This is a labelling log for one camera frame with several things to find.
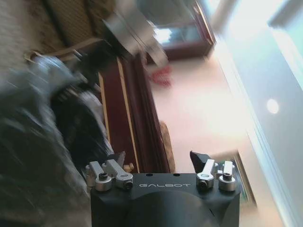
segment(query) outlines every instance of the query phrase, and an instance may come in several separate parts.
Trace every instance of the red object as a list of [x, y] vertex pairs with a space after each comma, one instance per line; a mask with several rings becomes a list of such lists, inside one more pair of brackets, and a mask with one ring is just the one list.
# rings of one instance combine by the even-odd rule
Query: red object
[[171, 86], [171, 66], [165, 66], [164, 68], [153, 72], [149, 79], [155, 84], [162, 85], [164, 87]]

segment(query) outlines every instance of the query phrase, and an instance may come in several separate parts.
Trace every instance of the metal bracket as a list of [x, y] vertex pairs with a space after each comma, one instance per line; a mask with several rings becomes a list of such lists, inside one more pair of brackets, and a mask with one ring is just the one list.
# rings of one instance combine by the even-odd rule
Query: metal bracket
[[95, 187], [99, 192], [105, 192], [112, 187], [112, 178], [103, 171], [99, 162], [90, 162], [86, 166], [86, 184], [88, 187]]
[[107, 160], [104, 164], [102, 164], [102, 167], [107, 172], [107, 174], [116, 179], [117, 187], [125, 190], [132, 189], [133, 175], [125, 172], [115, 160]]
[[212, 175], [214, 165], [214, 160], [208, 159], [203, 171], [197, 174], [196, 184], [203, 191], [214, 186], [214, 176]]
[[218, 169], [218, 166], [217, 166], [217, 169], [214, 171], [214, 175], [215, 175], [215, 179], [216, 180], [219, 180], [219, 177], [220, 176], [222, 176], [223, 175], [223, 170], [221, 170], [221, 169]]
[[236, 190], [236, 179], [232, 176], [233, 165], [231, 161], [225, 161], [223, 174], [219, 176], [219, 189], [227, 192]]

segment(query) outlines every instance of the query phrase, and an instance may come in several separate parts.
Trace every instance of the screw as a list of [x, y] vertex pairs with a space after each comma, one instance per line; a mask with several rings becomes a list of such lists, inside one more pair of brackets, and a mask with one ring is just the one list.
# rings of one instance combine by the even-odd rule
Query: screw
[[85, 166], [85, 173], [86, 173], [87, 175], [89, 175], [89, 173], [90, 173], [90, 167], [89, 167], [89, 165], [86, 165], [86, 166]]
[[108, 177], [107, 173], [100, 173], [100, 174], [99, 174], [99, 180], [100, 180], [100, 181], [106, 180], [107, 177]]
[[202, 181], [199, 182], [199, 187], [200, 187], [203, 191], [205, 191], [205, 190], [208, 189], [208, 183], [207, 183], [205, 180], [202, 180]]
[[223, 179], [226, 181], [230, 181], [232, 179], [232, 175], [228, 173], [223, 173]]
[[126, 190], [132, 189], [132, 187], [133, 187], [133, 182], [131, 182], [131, 181], [125, 182], [125, 183], [124, 183], [124, 187], [125, 187]]

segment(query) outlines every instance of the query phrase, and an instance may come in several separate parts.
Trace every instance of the white baseboard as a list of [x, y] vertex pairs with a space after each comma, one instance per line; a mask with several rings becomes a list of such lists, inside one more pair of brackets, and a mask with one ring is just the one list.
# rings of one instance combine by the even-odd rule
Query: white baseboard
[[280, 212], [281, 218], [287, 227], [302, 226], [301, 218], [295, 209], [292, 197], [284, 182], [278, 165], [273, 157], [262, 127], [254, 112], [249, 96], [242, 83], [235, 63], [224, 40], [216, 37], [214, 52], [219, 60], [233, 96], [241, 105], [247, 116], [246, 131], [257, 155], [273, 198]]

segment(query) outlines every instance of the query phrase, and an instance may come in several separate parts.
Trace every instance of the patterned fabric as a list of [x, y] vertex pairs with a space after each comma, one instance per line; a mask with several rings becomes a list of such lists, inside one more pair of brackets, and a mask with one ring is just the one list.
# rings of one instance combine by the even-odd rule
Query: patterned fabric
[[39, 51], [42, 53], [55, 52], [64, 48], [51, 20], [44, 9], [41, 0], [25, 0], [31, 23], [38, 34]]
[[[24, 0], [38, 33], [41, 53], [65, 49], [41, 0]], [[70, 45], [93, 36], [102, 37], [103, 19], [115, 9], [114, 0], [51, 0], [48, 1]]]
[[93, 36], [83, 0], [51, 0], [48, 2], [71, 45]]
[[98, 37], [102, 37], [104, 23], [103, 19], [107, 19], [116, 7], [114, 0], [87, 0], [88, 10], [92, 17], [93, 30]]

